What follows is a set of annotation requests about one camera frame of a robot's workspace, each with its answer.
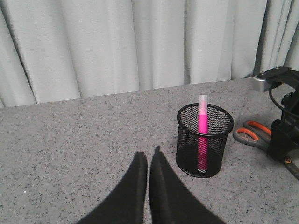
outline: pen holder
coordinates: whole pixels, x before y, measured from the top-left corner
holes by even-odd
[[[178,111],[176,161],[185,173],[199,178],[211,177],[220,171],[228,133],[234,127],[232,116],[218,106],[208,104],[207,114],[208,133],[202,134],[198,132],[198,104],[186,105]],[[204,170],[198,169],[199,163],[204,164]]]

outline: white curtain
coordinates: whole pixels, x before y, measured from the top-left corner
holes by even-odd
[[[299,0],[268,2],[262,36],[259,72],[275,66],[299,70]]]
[[[267,4],[266,26],[266,0],[0,0],[0,97],[7,107],[242,78],[262,25],[261,68],[280,42],[294,64],[298,1],[281,2]]]

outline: gray speckled countertop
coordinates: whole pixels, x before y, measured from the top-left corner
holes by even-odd
[[[299,182],[259,149],[229,134],[222,169],[197,179],[175,162],[178,110],[208,94],[235,127],[280,117],[251,79],[0,109],[0,223],[73,223],[116,186],[136,151],[150,163],[161,145],[188,189],[230,224],[299,223]],[[287,86],[274,90],[281,99]],[[150,224],[146,196],[144,223]]]

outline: black cable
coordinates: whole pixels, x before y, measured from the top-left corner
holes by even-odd
[[[292,113],[292,112],[289,112],[289,111],[287,111],[285,108],[283,108],[275,99],[274,99],[274,97],[272,96],[272,89],[273,88],[270,88],[269,89],[269,97],[270,97],[270,99],[272,100],[272,102],[275,104],[275,106],[277,106],[280,110],[282,110],[282,111],[284,111],[285,113],[287,113],[287,114],[290,114],[290,115],[292,115],[292,116],[294,116],[294,117],[296,117],[296,118],[298,118],[299,119],[299,116],[297,115],[297,114],[294,114],[294,113]]]

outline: highlighter cap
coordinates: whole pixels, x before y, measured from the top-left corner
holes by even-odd
[[[198,112],[201,115],[207,115],[207,95],[198,96]]]

